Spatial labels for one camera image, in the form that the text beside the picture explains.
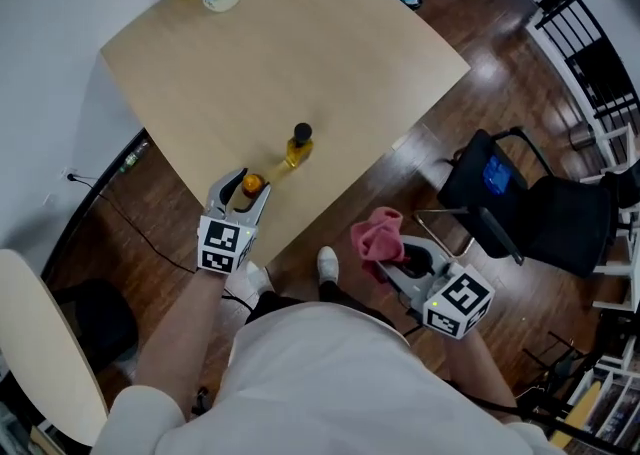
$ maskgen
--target hardwood floor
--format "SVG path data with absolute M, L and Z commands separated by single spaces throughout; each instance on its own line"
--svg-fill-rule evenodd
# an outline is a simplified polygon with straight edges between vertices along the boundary
M 464 146 L 478 128 L 497 132 L 525 126 L 559 175 L 576 178 L 596 170 L 598 160 L 593 153 L 578 154 L 567 147 L 567 130 L 579 117 L 553 68 L 522 29 L 534 10 L 531 0 L 424 0 L 417 14 L 465 58 L 471 71 L 269 264 L 277 290 L 313 299 L 315 255 L 321 246 L 331 245 L 340 258 L 340 286 L 382 311 L 404 332 L 414 323 L 395 293 L 360 268 L 349 240 L 354 222 L 367 218 L 377 206 L 391 206 L 410 219 L 414 209 L 437 204 L 436 191 L 449 170 L 439 159 Z M 542 175 L 524 143 L 505 143 L 503 148 L 530 183 Z M 116 176 L 104 194 L 160 252 L 194 268 L 201 207 L 156 147 L 129 172 Z M 451 245 L 461 243 L 466 235 L 453 219 L 440 219 L 433 227 Z M 410 220 L 405 221 L 403 232 L 423 235 Z M 522 354 L 523 347 L 542 350 L 548 341 L 546 331 L 553 330 L 588 350 L 599 313 L 590 308 L 591 301 L 596 296 L 620 299 L 620 287 L 604 278 L 584 281 L 531 260 L 518 267 L 510 259 L 488 258 L 477 245 L 462 262 L 474 265 L 497 290 L 479 329 L 516 390 L 538 372 Z M 88 277 L 103 277 L 121 290 L 138 320 L 144 343 L 189 274 L 158 257 L 111 205 L 99 199 L 48 284 L 56 289 Z M 239 296 L 255 302 L 255 295 L 248 297 L 247 290 L 237 286 L 230 284 Z M 233 335 L 246 316 L 242 306 L 223 303 L 201 379 L 212 391 L 219 386 Z M 410 341 L 427 367 L 446 375 L 440 343 L 433 333 L 421 330 Z M 127 382 L 114 368 L 101 372 L 98 380 L 108 403 Z

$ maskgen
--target black office chair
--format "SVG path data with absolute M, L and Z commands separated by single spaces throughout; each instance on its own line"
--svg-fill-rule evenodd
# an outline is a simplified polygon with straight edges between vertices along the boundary
M 531 188 L 497 144 L 508 136 L 523 139 L 547 173 Z M 492 192 L 483 177 L 493 156 L 510 174 L 501 193 Z M 522 265 L 528 257 L 580 277 L 593 272 L 615 239 L 618 205 L 606 183 L 585 185 L 554 176 L 521 128 L 494 136 L 478 130 L 449 163 L 453 170 L 438 194 L 445 209 L 414 213 L 432 236 L 422 214 L 451 213 L 492 258 L 511 255 Z

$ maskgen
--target pink cloth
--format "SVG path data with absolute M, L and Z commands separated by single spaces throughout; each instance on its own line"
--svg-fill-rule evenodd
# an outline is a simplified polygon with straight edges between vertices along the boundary
M 362 269 L 379 281 L 375 261 L 404 261 L 401 224 L 401 213 L 382 206 L 373 210 L 369 220 L 351 226 L 351 244 L 363 261 Z

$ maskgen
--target table top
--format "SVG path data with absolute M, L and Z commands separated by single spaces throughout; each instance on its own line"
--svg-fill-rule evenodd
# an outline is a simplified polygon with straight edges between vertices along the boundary
M 205 203 L 249 167 L 271 175 L 297 123 L 309 160 L 274 183 L 251 259 L 268 263 L 469 69 L 398 0 L 161 0 L 102 49 L 169 163 Z
M 93 446 L 107 420 L 95 376 L 47 286 L 7 249 L 0 250 L 0 350 L 40 413 Z
M 567 425 L 579 429 L 584 428 L 584 425 L 591 414 L 591 409 L 593 409 L 593 406 L 596 404 L 601 386 L 602 384 L 600 382 L 594 382 L 589 390 L 582 395 L 582 398 L 578 400 L 578 403 L 573 406 L 573 409 L 571 409 L 571 412 L 565 418 L 564 422 Z M 554 446 L 564 449 L 571 439 L 572 437 L 564 432 L 555 432 L 553 436 L 551 436 L 550 442 Z

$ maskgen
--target yellow liquid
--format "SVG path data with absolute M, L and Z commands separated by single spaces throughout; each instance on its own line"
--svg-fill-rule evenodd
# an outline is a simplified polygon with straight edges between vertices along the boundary
M 291 167 L 292 169 L 295 169 L 307 158 L 309 158 L 309 154 L 311 153 L 312 149 L 313 149 L 312 140 L 309 140 L 305 142 L 304 145 L 298 147 L 296 145 L 295 138 L 289 139 L 289 142 L 287 142 L 287 156 L 284 161 L 287 163 L 289 167 Z

